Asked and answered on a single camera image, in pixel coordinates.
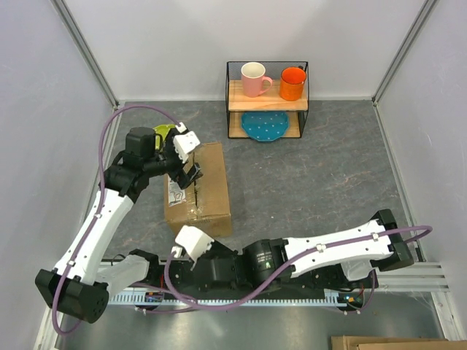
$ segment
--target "pink mug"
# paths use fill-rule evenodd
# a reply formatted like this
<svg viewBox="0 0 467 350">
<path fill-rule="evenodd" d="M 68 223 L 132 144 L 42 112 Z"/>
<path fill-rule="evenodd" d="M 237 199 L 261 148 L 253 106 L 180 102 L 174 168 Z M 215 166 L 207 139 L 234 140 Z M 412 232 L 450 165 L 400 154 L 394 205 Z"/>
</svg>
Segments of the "pink mug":
<svg viewBox="0 0 467 350">
<path fill-rule="evenodd" d="M 249 62 L 242 67 L 243 93 L 248 97 L 256 97 L 272 88 L 272 79 L 265 77 L 266 68 L 261 63 Z M 263 90 L 263 81 L 269 82 L 269 87 Z"/>
</svg>

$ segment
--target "white label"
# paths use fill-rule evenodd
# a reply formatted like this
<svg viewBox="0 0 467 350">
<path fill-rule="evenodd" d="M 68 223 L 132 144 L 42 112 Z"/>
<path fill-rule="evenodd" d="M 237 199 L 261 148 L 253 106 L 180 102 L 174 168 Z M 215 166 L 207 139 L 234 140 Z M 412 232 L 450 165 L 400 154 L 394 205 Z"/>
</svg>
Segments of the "white label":
<svg viewBox="0 0 467 350">
<path fill-rule="evenodd" d="M 177 204 L 187 201 L 185 190 L 181 190 L 180 186 L 173 182 L 169 177 L 169 186 L 167 186 L 169 191 L 169 206 L 176 206 Z"/>
</svg>

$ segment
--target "black metal frame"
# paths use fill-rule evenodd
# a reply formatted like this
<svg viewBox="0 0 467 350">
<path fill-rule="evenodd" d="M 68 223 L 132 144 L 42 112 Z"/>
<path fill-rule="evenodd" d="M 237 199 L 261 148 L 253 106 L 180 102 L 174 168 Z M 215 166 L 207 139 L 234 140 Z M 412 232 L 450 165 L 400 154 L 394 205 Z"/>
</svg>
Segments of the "black metal frame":
<svg viewBox="0 0 467 350">
<path fill-rule="evenodd" d="M 229 139 L 249 139 L 249 137 L 231 137 L 229 132 L 229 126 L 231 124 L 231 111 L 228 109 L 228 96 L 229 96 L 229 82 L 231 81 L 231 75 L 229 72 L 230 65 L 235 63 L 248 63 L 252 61 L 229 61 L 226 64 L 225 68 L 225 113 L 227 116 L 227 137 Z M 304 64 L 304 71 L 306 72 L 306 94 L 307 94 L 307 101 L 308 107 L 306 111 L 297 111 L 297 110 L 286 110 L 284 112 L 297 112 L 298 113 L 298 129 L 300 130 L 299 137 L 289 137 L 288 139 L 301 139 L 304 134 L 306 119 L 308 117 L 309 112 L 309 64 L 308 61 L 255 61 L 259 63 L 281 63 L 286 64 L 290 63 L 290 66 L 293 66 L 292 63 L 300 62 Z"/>
</svg>

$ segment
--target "green object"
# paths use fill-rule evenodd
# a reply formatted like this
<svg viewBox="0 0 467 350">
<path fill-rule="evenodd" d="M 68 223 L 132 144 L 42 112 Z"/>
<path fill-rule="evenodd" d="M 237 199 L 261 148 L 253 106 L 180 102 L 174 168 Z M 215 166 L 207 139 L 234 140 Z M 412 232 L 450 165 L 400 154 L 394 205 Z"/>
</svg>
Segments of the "green object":
<svg viewBox="0 0 467 350">
<path fill-rule="evenodd" d="M 169 133 L 169 130 L 172 129 L 172 128 L 175 128 L 175 124 L 162 124 L 162 125 L 156 126 L 153 129 L 154 129 L 155 133 L 158 133 L 159 135 L 162 136 L 162 141 L 164 141 L 166 139 L 166 137 L 167 137 L 167 134 Z M 156 137 L 156 142 L 155 142 L 155 148 L 156 149 L 161 148 L 160 142 L 161 142 L 161 138 Z"/>
</svg>

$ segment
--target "mug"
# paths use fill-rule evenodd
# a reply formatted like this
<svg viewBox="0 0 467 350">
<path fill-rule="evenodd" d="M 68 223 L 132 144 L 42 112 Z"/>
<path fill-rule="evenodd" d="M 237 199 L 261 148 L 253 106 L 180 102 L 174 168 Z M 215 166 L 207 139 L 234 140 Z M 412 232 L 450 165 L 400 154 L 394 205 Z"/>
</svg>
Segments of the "mug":
<svg viewBox="0 0 467 350">
<path fill-rule="evenodd" d="M 287 101 L 297 101 L 303 91 L 306 81 L 306 72 L 298 67 L 289 67 L 282 71 L 280 76 L 279 95 Z"/>
<path fill-rule="evenodd" d="M 259 96 L 272 88 L 272 79 L 265 77 L 266 68 L 261 63 L 249 62 L 242 66 L 243 94 L 248 97 Z M 269 87 L 263 90 L 263 81 L 269 82 Z"/>
</svg>

